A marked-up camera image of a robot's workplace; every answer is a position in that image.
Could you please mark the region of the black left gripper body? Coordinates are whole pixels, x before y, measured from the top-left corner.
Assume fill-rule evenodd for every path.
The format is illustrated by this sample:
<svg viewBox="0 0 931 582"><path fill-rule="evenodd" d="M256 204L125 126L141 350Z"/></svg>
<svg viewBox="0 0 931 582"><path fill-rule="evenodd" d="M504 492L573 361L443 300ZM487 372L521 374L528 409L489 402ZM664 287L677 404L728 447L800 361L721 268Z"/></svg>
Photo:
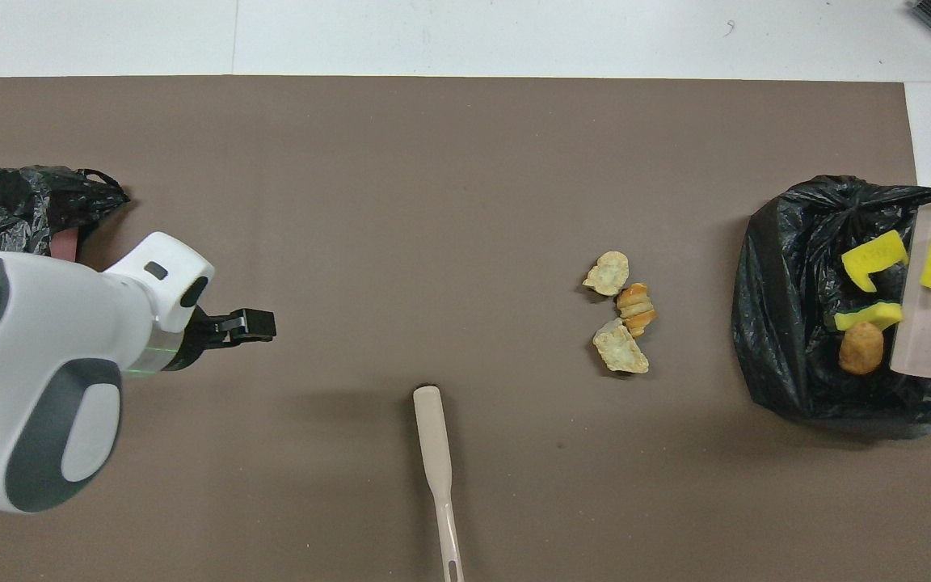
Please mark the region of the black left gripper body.
<svg viewBox="0 0 931 582"><path fill-rule="evenodd" d="M191 319L184 328L180 346L167 362L165 371L177 372L179 369L186 369L199 360L204 352L228 348L229 332L223 325L229 320L229 314L207 314L200 306L195 306Z"/></svg>

